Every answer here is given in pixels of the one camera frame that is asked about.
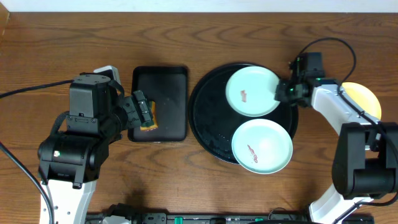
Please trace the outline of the yellow plate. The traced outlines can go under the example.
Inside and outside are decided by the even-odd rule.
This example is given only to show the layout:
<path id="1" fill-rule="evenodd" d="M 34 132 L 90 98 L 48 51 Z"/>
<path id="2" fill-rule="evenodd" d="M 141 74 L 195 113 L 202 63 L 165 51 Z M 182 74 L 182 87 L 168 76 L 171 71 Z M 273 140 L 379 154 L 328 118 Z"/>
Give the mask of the yellow plate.
<path id="1" fill-rule="evenodd" d="M 348 96 L 365 112 L 377 119 L 381 119 L 382 109 L 380 102 L 370 89 L 353 82 L 344 82 L 342 86 Z"/>

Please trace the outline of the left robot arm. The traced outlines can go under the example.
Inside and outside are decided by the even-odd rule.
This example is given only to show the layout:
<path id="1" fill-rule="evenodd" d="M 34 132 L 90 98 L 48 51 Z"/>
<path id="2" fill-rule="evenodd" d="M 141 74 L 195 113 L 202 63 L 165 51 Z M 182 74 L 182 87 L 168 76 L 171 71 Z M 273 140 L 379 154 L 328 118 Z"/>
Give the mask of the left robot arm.
<path id="1" fill-rule="evenodd" d="M 122 131 L 152 121 L 143 92 L 125 96 L 116 67 L 75 77 L 69 110 L 58 116 L 38 150 L 41 223 L 84 223 L 109 145 Z"/>

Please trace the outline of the orange green sponge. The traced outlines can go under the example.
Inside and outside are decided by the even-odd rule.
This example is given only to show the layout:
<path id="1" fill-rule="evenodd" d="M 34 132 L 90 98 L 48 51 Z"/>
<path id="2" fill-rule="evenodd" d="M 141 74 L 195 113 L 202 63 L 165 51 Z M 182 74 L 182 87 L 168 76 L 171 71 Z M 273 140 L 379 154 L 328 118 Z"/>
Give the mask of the orange green sponge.
<path id="1" fill-rule="evenodd" d="M 154 101 L 149 102 L 149 109 L 150 109 L 150 120 L 146 121 L 140 126 L 141 131 L 153 131 L 159 127 L 155 116 Z"/>

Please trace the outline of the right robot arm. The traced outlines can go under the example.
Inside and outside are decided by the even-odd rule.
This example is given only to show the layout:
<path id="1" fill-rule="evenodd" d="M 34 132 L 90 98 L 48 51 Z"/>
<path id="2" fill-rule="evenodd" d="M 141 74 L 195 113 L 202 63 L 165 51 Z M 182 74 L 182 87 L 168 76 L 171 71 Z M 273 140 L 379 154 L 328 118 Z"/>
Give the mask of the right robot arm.
<path id="1" fill-rule="evenodd" d="M 326 78 L 322 55 L 301 53 L 289 63 L 291 78 L 280 80 L 275 100 L 313 108 L 339 135 L 332 185 L 309 205 L 313 223 L 341 223 L 363 205 L 384 207 L 379 199 L 397 193 L 397 124 L 383 123 L 362 109 L 342 83 Z"/>

